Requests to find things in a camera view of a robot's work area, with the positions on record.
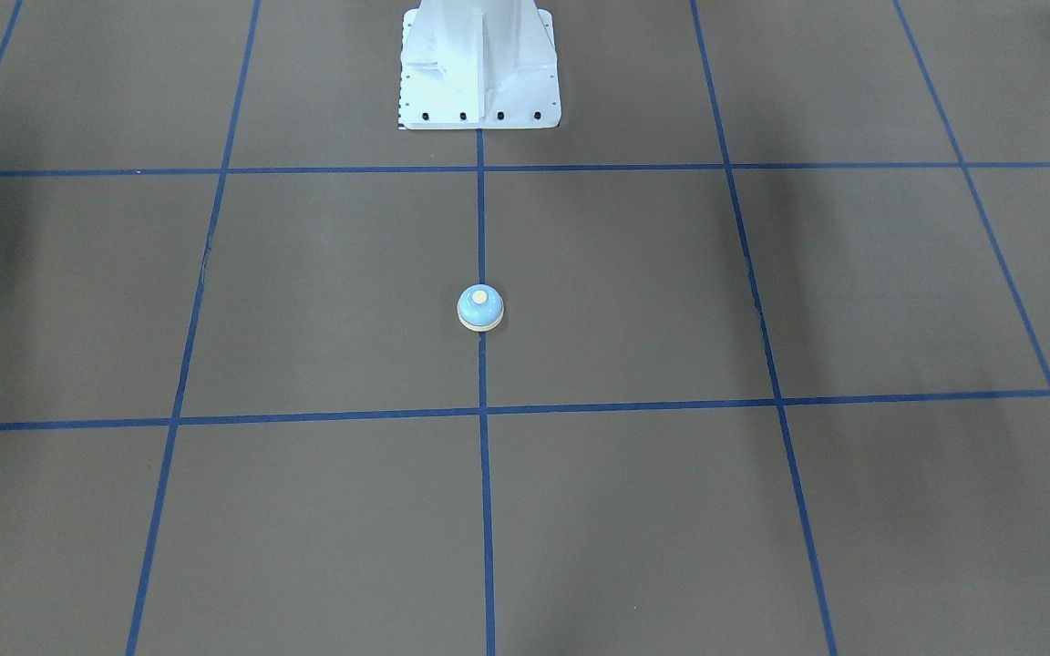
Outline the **small white blue bell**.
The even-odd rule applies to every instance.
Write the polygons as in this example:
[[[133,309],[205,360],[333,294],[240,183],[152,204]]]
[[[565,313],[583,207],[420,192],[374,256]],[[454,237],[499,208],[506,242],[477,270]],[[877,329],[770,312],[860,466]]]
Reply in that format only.
[[[469,285],[456,302],[459,323],[468,331],[484,333],[499,327],[505,316],[503,295],[491,285]]]

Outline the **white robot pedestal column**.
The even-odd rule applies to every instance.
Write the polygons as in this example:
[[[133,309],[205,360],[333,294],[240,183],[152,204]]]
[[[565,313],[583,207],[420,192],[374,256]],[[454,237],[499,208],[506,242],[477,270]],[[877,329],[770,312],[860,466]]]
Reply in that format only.
[[[404,13],[401,28],[398,128],[560,125],[551,12],[533,1],[421,1]]]

